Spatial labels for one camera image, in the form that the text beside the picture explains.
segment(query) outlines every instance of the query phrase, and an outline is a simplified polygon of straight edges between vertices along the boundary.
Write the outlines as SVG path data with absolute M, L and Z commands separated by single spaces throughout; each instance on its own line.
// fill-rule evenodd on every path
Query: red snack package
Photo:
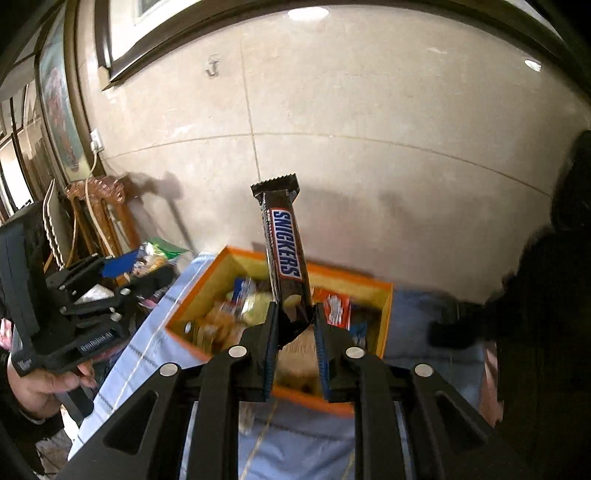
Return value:
M 329 325 L 349 330 L 351 321 L 351 297 L 326 290 L 325 288 L 315 288 L 312 302 L 322 302 L 324 304 L 324 314 Z

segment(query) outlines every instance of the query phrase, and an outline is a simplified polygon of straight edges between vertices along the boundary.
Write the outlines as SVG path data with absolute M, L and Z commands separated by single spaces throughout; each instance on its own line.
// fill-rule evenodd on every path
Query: power outlet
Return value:
M 100 139 L 99 130 L 97 128 L 90 132 L 90 149 L 95 155 L 105 149 L 103 141 Z

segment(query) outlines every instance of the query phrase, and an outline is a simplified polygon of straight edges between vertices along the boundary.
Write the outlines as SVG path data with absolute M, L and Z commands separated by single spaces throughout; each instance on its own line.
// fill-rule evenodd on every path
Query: snickers logo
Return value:
M 283 208 L 269 209 L 279 274 L 285 278 L 304 281 L 296 248 L 296 236 L 291 213 Z

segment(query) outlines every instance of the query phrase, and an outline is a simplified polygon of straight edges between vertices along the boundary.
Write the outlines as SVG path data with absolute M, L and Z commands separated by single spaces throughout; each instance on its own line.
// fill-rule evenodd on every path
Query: painting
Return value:
M 43 45 L 39 81 L 49 136 L 66 180 L 72 182 L 85 179 L 90 168 L 74 123 L 66 83 L 64 15 L 62 7 Z

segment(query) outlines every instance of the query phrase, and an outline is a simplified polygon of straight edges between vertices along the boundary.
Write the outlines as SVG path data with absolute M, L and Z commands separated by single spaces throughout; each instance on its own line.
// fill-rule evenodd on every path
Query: white power cord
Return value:
M 107 251 L 109 252 L 109 255 L 112 257 L 115 257 L 115 253 L 113 253 L 113 249 L 109 245 L 109 242 L 107 241 L 107 237 L 106 237 L 105 233 L 103 232 L 102 228 L 100 227 L 99 222 L 96 220 L 95 213 L 92 211 L 92 206 L 90 205 L 90 196 L 88 195 L 88 181 L 90 180 L 90 177 L 96 168 L 96 163 L 98 162 L 98 159 L 99 159 L 99 154 L 98 154 L 98 152 L 95 152 L 95 162 L 92 164 L 92 168 L 88 172 L 88 176 L 86 177 L 86 181 L 84 183 L 84 193 L 86 196 L 86 207 L 88 208 L 88 213 L 90 213 L 90 218 L 92 218 L 92 222 L 95 225 L 96 231 L 99 232 L 100 239 L 105 244 L 105 247 L 106 247 Z

